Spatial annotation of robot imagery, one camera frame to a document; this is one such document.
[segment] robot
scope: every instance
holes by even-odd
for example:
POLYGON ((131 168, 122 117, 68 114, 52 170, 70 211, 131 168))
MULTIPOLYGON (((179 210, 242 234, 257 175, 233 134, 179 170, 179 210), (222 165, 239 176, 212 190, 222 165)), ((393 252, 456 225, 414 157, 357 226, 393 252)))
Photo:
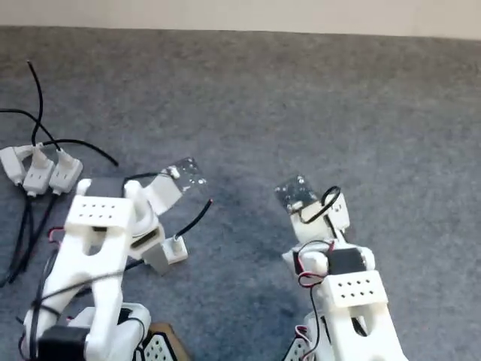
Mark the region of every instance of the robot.
POLYGON ((284 361, 407 361, 372 251, 346 241, 349 213, 340 188, 319 198, 298 175, 275 193, 298 239, 283 258, 310 289, 314 307, 296 326, 284 361))
POLYGON ((24 359, 187 359, 176 355, 165 332, 150 329, 150 313, 143 305, 123 302, 121 284, 128 256, 161 275, 188 257, 182 237, 187 227, 166 238, 158 216, 206 180, 192 158, 162 170, 147 187, 135 178, 83 179, 77 185, 62 245, 47 262, 23 322, 19 348, 24 359), (63 310, 82 287, 92 288, 95 306, 68 325, 59 324, 63 310))

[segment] carpet floor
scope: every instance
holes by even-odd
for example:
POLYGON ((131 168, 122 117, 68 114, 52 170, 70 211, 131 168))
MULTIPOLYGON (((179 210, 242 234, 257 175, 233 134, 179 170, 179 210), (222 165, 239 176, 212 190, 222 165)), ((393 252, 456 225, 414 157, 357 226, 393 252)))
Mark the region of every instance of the carpet floor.
MULTIPOLYGON (((189 259, 163 278, 123 281, 126 302, 168 321, 195 359, 280 360, 310 310, 281 260, 295 236, 274 187, 296 173, 342 187, 350 241, 370 247, 408 359, 481 357, 481 42, 354 35, 0 28, 0 107, 36 112, 25 60, 44 88, 44 125, 84 177, 156 171, 194 156, 209 182, 162 223, 184 226, 189 259)), ((2 114, 0 147, 32 122, 2 114)), ((46 139, 39 133, 39 139, 46 139)), ((22 212, 0 175, 0 269, 22 212)), ((62 225, 71 196, 48 226, 62 225)), ((38 220, 48 197, 35 203, 38 220)), ((0 290, 0 354, 14 360, 52 246, 0 290)), ((75 315, 92 300, 74 302, 75 315)))

